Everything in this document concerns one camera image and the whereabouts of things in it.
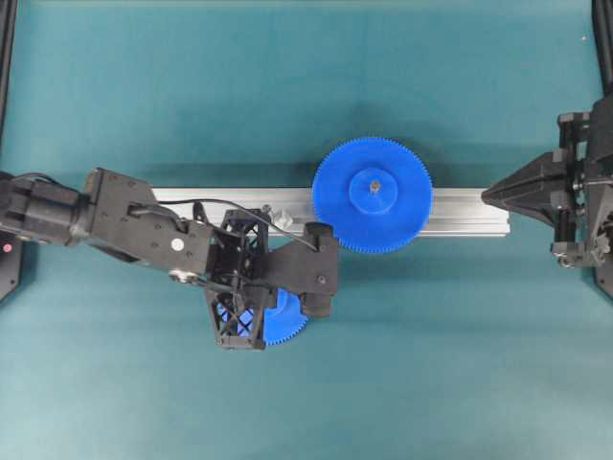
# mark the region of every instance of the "bolt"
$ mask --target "bolt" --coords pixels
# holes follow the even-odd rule
[[[378,180],[371,182],[371,194],[376,195],[381,190],[381,183]]]
[[[180,238],[175,238],[170,242],[170,247],[173,251],[182,251],[185,247],[185,243]]]

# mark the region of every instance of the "screw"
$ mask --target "screw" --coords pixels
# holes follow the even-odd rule
[[[560,257],[557,260],[557,263],[559,264],[559,266],[561,266],[563,268],[572,268],[574,266],[573,264],[568,262],[568,259],[566,259],[565,257]]]
[[[169,276],[173,281],[178,283],[187,284],[193,283],[193,281],[197,280],[198,275],[192,273],[190,271],[180,270],[176,268],[175,270],[169,271]]]
[[[174,251],[182,251],[185,247],[185,243],[180,238],[175,238],[170,242],[170,247]]]
[[[376,195],[381,190],[381,183],[378,180],[371,182],[371,194]]]

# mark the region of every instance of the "black cable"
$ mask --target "black cable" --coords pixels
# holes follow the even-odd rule
[[[291,233],[286,232],[285,230],[283,230],[283,228],[280,228],[277,225],[275,225],[274,223],[269,222],[265,218],[261,218],[257,214],[252,213],[247,208],[245,208],[244,206],[239,205],[238,203],[235,203],[234,201],[229,201],[227,199],[216,199],[216,198],[192,198],[192,199],[177,199],[175,201],[159,201],[160,204],[164,204],[164,205],[190,204],[190,203],[196,203],[196,202],[225,204],[225,205],[228,205],[228,206],[232,206],[233,208],[240,209],[247,216],[250,216],[251,218],[257,220],[258,222],[261,222],[264,225],[268,225],[269,227],[274,228],[275,230],[277,230],[282,235],[284,235],[284,236],[286,236],[288,238],[291,238],[292,240],[294,240],[296,242],[300,242],[301,244],[304,244],[305,246],[307,246],[308,248],[312,249],[315,252],[319,252],[319,249],[317,249],[317,247],[314,244],[311,244],[310,242],[305,241],[302,238],[297,237],[296,235],[292,235]]]
[[[611,0],[592,0],[592,28],[605,96],[613,90],[612,10]]]
[[[43,180],[46,180],[47,182],[51,182],[52,184],[60,185],[59,182],[57,182],[51,176],[49,176],[47,174],[44,174],[42,172],[26,172],[25,174],[20,174],[20,175],[14,176],[11,179],[11,181],[18,180],[18,179],[30,179],[30,178],[43,179]]]

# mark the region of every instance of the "gear teeth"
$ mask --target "gear teeth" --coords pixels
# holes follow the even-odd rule
[[[294,338],[296,335],[298,335],[298,333],[305,328],[305,326],[307,325],[308,319],[306,319],[304,322],[302,322],[297,329],[292,332],[290,335],[280,338],[278,340],[271,340],[271,341],[267,341],[266,345],[269,346],[274,346],[274,345],[281,345],[282,343],[285,343],[287,340],[289,340],[290,338]]]
[[[328,162],[330,161],[330,158],[332,157],[332,155],[342,149],[342,148],[346,148],[352,144],[362,144],[364,142],[368,142],[368,141],[376,141],[376,142],[386,142],[386,143],[391,143],[391,144],[395,144],[396,146],[398,146],[400,149],[402,150],[407,150],[418,162],[418,164],[420,165],[420,169],[423,171],[423,173],[425,174],[425,177],[427,177],[427,180],[429,182],[430,185],[430,189],[432,189],[432,177],[430,176],[429,171],[426,169],[425,165],[423,164],[423,162],[421,161],[421,159],[415,155],[413,153],[412,150],[408,149],[406,146],[403,146],[400,142],[392,140],[392,139],[387,139],[384,137],[380,137],[380,136],[366,136],[366,137],[360,137],[357,139],[351,139],[350,141],[346,141],[343,142],[341,144],[339,144],[338,146],[336,146],[328,155],[326,155],[326,157],[322,160],[322,162],[319,164],[319,166],[317,167],[317,171],[315,172],[314,178],[313,178],[313,193],[311,194],[311,202],[313,205],[313,211],[315,214],[315,217],[317,217],[317,219],[319,221],[322,221],[323,223],[328,223],[328,224],[332,224],[331,222],[325,222],[323,219],[321,219],[321,210],[318,208],[317,203],[315,202],[315,184],[317,184],[317,179],[321,173],[321,170],[328,164]],[[432,214],[432,208],[434,206],[434,199],[430,199],[430,209],[428,210],[428,217]],[[336,236],[336,238],[339,240],[340,244],[347,248],[350,249],[351,251],[357,252],[357,253],[361,253],[361,254],[383,254],[383,253],[388,253],[388,252],[393,252],[396,250],[399,250],[401,247],[407,245],[409,242],[411,242],[418,234],[419,232],[425,227],[426,223],[428,221],[428,218],[425,219],[425,221],[423,222],[423,224],[421,225],[421,228],[419,229],[419,231],[417,232],[417,234],[412,235],[407,237],[406,239],[402,240],[402,241],[398,241],[395,244],[388,244],[388,245],[383,245],[383,246],[379,246],[379,247],[364,247],[361,246],[359,244],[356,244],[355,242],[350,242],[347,241],[345,238],[343,237],[339,237]]]

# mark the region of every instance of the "black robotic arm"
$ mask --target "black robotic arm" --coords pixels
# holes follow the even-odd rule
[[[558,149],[482,198],[554,227],[551,251],[559,264],[593,267],[597,285],[613,297],[613,2],[593,0],[592,19],[604,97],[591,112],[560,115]]]
[[[116,172],[92,171],[82,193],[45,174],[0,172],[0,231],[23,242],[86,243],[204,288],[224,348],[264,348],[263,310],[275,307],[277,288],[297,294],[307,316],[330,314],[338,254],[331,227],[309,223],[301,238],[271,251],[264,211],[236,205],[217,227],[201,201],[193,201],[193,218],[184,219],[158,202],[146,182]],[[241,320],[245,311],[249,324]]]

